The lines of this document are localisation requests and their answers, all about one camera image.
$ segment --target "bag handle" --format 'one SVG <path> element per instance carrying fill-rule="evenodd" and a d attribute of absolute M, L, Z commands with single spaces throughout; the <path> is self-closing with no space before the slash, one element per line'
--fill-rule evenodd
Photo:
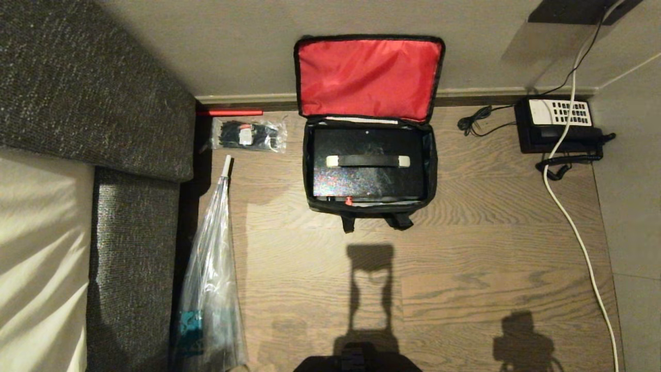
<path fill-rule="evenodd" d="M 395 167 L 408 168 L 411 159 L 402 155 L 331 155 L 327 167 Z"/>

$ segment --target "white bed sheet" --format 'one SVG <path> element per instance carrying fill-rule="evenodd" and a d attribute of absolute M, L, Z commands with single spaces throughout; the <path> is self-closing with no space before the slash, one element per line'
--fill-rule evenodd
<path fill-rule="evenodd" d="M 0 149 L 0 369 L 84 371 L 94 167 Z"/>

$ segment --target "plastic bag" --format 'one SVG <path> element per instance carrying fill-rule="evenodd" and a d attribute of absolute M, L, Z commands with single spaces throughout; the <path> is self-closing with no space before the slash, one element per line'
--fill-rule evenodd
<path fill-rule="evenodd" d="M 212 122 L 210 147 L 284 153 L 287 148 L 285 118 L 274 121 L 264 118 L 236 120 L 216 117 Z"/>
<path fill-rule="evenodd" d="M 225 161 L 184 278 L 174 348 L 177 371 L 225 372 L 247 362 L 237 294 Z"/>

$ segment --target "clear plastic umbrella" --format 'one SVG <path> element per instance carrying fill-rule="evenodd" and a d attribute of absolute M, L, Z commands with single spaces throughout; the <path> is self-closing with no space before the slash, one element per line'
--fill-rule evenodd
<path fill-rule="evenodd" d="M 224 372 L 246 363 L 229 218 L 225 159 L 186 269 L 174 348 L 176 370 Z"/>

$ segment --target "black telephone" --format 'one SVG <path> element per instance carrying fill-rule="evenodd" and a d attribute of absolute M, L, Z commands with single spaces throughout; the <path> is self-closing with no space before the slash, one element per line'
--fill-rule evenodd
<path fill-rule="evenodd" d="M 569 100 L 524 98 L 514 105 L 519 132 L 519 144 L 524 154 L 551 152 L 564 131 L 570 111 Z M 573 163 L 590 163 L 603 158 L 603 145 L 615 138 L 615 133 L 603 134 L 592 123 L 586 101 L 574 101 L 571 126 L 558 152 L 585 154 L 544 159 L 535 167 L 544 171 L 546 165 L 563 165 L 557 172 L 549 171 L 549 179 L 558 181 Z"/>

